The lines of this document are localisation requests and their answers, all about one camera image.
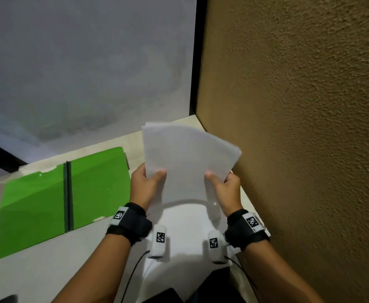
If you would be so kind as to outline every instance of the table surface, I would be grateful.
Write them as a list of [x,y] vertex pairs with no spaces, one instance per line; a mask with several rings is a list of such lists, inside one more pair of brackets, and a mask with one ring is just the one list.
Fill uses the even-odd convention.
[[[195,115],[173,122],[204,130]],[[123,147],[130,174],[144,162],[142,132],[138,131],[30,163],[15,173],[0,177],[0,202],[9,180],[113,147]],[[241,202],[245,209],[256,212],[242,188]],[[208,258],[207,234],[214,229],[225,231],[226,218],[217,206],[202,203],[164,208],[150,214],[149,218],[167,227],[167,253],[160,260],[141,261],[125,300],[143,302],[170,287],[182,299],[187,299],[211,271],[222,267],[212,264]],[[0,259],[0,299],[17,294],[20,303],[50,302],[91,255],[109,221],[110,218],[96,221]],[[148,244],[148,240],[143,240],[131,249],[115,302],[121,300],[128,277]]]

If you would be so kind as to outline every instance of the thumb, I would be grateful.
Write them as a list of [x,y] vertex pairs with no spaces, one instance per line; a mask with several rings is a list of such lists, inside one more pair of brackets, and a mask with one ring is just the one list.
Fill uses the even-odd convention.
[[159,183],[161,181],[162,178],[164,178],[164,176],[166,175],[166,170],[162,169],[162,170],[159,170],[157,173],[155,173],[153,176],[152,176],[152,180],[156,183]]
[[215,188],[217,188],[219,184],[222,184],[221,180],[210,171],[205,173],[205,177],[212,183],[212,185],[214,185]]

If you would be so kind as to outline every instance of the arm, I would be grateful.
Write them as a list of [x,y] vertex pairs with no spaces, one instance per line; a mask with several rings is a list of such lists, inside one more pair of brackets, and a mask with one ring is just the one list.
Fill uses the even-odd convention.
[[[206,177],[214,185],[225,216],[243,208],[241,181],[235,174],[229,173],[225,183],[212,173],[206,173]],[[238,254],[238,259],[264,302],[323,302],[267,240],[249,244]]]
[[[166,171],[145,177],[143,163],[131,176],[130,202],[147,210]],[[71,278],[53,303],[110,302],[116,297],[130,253],[130,241],[122,235],[107,234],[81,269]]]

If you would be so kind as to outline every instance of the forearm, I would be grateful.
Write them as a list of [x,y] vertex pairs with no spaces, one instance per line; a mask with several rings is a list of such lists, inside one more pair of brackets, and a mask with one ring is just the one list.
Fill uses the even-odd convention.
[[107,234],[53,303],[113,302],[130,249],[124,236]]
[[323,302],[267,240],[249,244],[238,259],[263,302]]

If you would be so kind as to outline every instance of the white device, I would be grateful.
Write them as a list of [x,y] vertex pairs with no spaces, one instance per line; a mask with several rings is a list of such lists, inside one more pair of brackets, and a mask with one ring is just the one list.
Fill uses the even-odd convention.
[[158,259],[163,257],[166,251],[166,226],[155,224],[152,229],[151,249],[148,258]]
[[220,231],[213,230],[208,233],[208,254],[214,264],[226,264],[228,260],[227,246],[229,245]]

